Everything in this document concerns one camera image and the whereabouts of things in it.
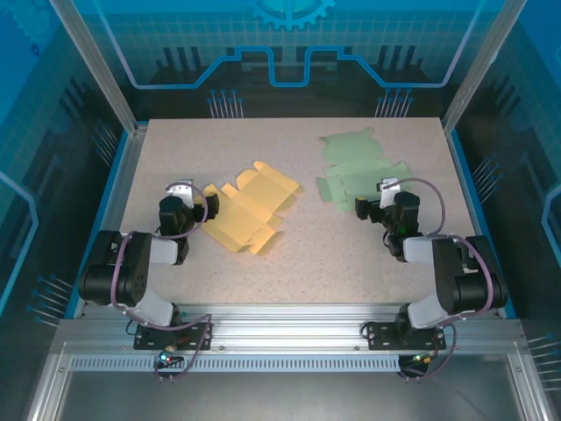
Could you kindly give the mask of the green paper box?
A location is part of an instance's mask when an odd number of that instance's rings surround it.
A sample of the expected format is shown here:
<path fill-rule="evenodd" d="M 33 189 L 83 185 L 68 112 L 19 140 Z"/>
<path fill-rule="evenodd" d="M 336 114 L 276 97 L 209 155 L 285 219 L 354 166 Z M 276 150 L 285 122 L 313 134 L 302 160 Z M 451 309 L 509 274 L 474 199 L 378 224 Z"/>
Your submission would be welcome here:
<path fill-rule="evenodd" d="M 342 132 L 324 136 L 322 155 L 328 166 L 323 176 L 316 179 L 321 198 L 334 203 L 340 212 L 354 209 L 355 199 L 380 199 L 377 184 L 385 178 L 409 178 L 408 165 L 393 162 L 384 155 L 379 141 L 373 138 L 373 129 Z"/>

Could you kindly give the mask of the yellow paper box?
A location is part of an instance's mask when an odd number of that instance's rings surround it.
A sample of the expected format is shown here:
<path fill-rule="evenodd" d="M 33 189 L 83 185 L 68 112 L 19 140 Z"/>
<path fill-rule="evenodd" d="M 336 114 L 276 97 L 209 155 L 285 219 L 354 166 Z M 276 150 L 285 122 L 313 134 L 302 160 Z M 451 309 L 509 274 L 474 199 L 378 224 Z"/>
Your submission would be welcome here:
<path fill-rule="evenodd" d="M 281 236 L 281 217 L 303 192 L 303 186 L 264 161 L 255 161 L 234 185 L 210 184 L 203 193 L 215 194 L 219 212 L 208 218 L 203 230 L 233 253 L 266 254 Z"/>

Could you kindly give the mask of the blue side panel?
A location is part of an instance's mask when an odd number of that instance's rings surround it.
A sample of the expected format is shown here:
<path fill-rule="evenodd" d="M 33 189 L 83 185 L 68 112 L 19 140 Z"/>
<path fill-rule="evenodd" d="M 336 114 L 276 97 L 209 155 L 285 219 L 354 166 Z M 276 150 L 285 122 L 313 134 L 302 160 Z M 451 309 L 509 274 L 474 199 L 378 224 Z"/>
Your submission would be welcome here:
<path fill-rule="evenodd" d="M 451 152 L 451 157 L 457 172 L 458 181 L 463 192 L 473 230 L 476 234 L 483 235 L 489 240 L 494 257 L 497 260 L 500 271 L 502 271 L 500 259 L 496 253 L 496 248 L 486 222 L 482 204 L 477 195 L 472 173 L 468 166 L 465 152 L 461 145 L 457 131 L 453 129 L 451 133 L 446 134 L 445 137 Z"/>
<path fill-rule="evenodd" d="M 78 304 L 80 303 L 80 300 L 81 300 L 81 298 L 79 296 L 79 293 L 78 293 L 78 281 L 80 280 L 80 276 L 82 274 L 82 271 L 85 268 L 85 265 L 87 263 L 89 253 L 90 253 L 91 248 L 94 245 L 94 242 L 95 242 L 95 239 L 96 239 L 96 235 L 98 234 L 98 232 L 100 231 L 100 229 L 102 227 L 102 222 L 103 222 L 103 219 L 105 217 L 106 211 L 107 211 L 108 206 L 109 206 L 110 195 L 111 195 L 111 192 L 112 192 L 112 190 L 114 188 L 114 185 L 116 183 L 117 173 L 118 173 L 118 170 L 120 168 L 120 165 L 121 165 L 121 162 L 122 162 L 122 159 L 123 159 L 123 156 L 124 156 L 125 148 L 127 147 L 128 139 L 129 139 L 129 133 L 127 131 L 123 131 L 123 133 L 121 135 L 121 138 L 119 140 L 118 146 L 117 146 L 116 156 L 114 158 L 113 163 L 111 164 L 108 179 L 105 183 L 103 194 L 102 194 L 99 206 L 97 208 L 96 217 L 94 219 L 92 228 L 90 230 L 90 234 L 89 234 L 89 238 L 88 238 L 88 241 L 87 241 L 87 244 L 86 244 L 86 248 L 84 250 L 84 254 L 82 256 L 82 260 L 81 260 L 80 266 L 78 268 L 78 273 L 77 273 L 77 276 L 75 278 L 75 285 L 74 285 L 73 290 L 71 292 L 69 302 L 68 302 L 67 308 L 65 310 L 65 314 L 63 316 L 64 319 L 75 318 L 76 312 L 78 311 Z"/>

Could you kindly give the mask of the small adapter board with LED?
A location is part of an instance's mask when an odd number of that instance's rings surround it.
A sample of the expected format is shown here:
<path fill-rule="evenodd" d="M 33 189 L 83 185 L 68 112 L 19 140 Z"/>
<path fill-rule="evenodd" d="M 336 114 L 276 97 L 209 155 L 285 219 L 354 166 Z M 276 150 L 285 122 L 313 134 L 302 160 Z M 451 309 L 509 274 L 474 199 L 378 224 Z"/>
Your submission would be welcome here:
<path fill-rule="evenodd" d="M 182 360 L 182 357 L 174 355 L 176 350 L 176 346 L 166 346 L 164 350 L 160 352 L 157 359 L 157 369 L 173 366 L 173 364 L 180 362 Z"/>
<path fill-rule="evenodd" d="M 438 356 L 438 351 L 427 351 L 416 355 L 404 355 L 399 359 L 401 367 L 430 364 Z"/>

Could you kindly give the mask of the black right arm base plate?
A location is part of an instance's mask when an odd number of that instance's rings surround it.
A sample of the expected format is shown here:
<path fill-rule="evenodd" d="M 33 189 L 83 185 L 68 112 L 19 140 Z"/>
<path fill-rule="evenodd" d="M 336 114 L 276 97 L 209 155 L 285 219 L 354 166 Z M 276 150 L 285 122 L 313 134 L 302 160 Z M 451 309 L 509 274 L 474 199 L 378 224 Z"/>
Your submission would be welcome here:
<path fill-rule="evenodd" d="M 396 323 L 369 321 L 359 329 L 370 351 L 435 351 L 444 350 L 444 335 L 434 328 L 413 329 L 399 327 Z"/>

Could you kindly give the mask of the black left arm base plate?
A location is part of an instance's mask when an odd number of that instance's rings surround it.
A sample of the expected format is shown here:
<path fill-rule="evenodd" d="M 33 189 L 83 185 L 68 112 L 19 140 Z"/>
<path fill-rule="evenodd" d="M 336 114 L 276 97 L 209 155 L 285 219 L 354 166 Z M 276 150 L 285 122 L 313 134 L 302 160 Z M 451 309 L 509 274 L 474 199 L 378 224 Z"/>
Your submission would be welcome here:
<path fill-rule="evenodd" d="M 205 326 L 205 323 L 199 323 L 180 331 L 169 332 L 139 325 L 133 348 L 142 351 L 162 351 L 167 346 L 174 346 L 180 351 L 194 351 L 202 338 Z"/>

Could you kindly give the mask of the aluminium frame rail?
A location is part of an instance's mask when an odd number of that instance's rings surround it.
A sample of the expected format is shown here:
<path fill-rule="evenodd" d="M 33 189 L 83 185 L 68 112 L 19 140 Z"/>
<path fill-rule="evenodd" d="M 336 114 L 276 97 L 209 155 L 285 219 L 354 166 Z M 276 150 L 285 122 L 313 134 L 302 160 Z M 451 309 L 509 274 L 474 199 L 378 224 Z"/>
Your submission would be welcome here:
<path fill-rule="evenodd" d="M 187 320 L 210 314 L 213 354 L 366 354 L 359 333 L 366 321 L 393 322 L 397 304 L 202 304 L 183 305 Z M 51 353 L 132 353 L 124 316 L 88 304 L 82 316 L 60 321 Z M 457 353 L 528 353 L 522 323 L 498 311 L 455 324 Z"/>

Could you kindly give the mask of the aluminium corner post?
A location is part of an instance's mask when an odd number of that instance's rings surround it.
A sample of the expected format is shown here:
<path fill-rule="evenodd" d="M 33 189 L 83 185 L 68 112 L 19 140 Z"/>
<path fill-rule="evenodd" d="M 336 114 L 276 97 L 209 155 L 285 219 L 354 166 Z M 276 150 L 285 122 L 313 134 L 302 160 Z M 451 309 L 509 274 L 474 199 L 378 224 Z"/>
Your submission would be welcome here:
<path fill-rule="evenodd" d="M 139 124 L 103 54 L 73 0 L 48 0 L 94 77 L 119 123 L 132 137 L 139 136 Z"/>
<path fill-rule="evenodd" d="M 467 106 L 471 102 L 477 88 L 483 81 L 486 72 L 494 63 L 502 45 L 510 34 L 528 0 L 505 0 L 493 25 L 488 31 L 481 48 L 469 67 L 465 79 L 460 84 L 456 95 L 444 114 L 443 131 L 450 137 Z"/>

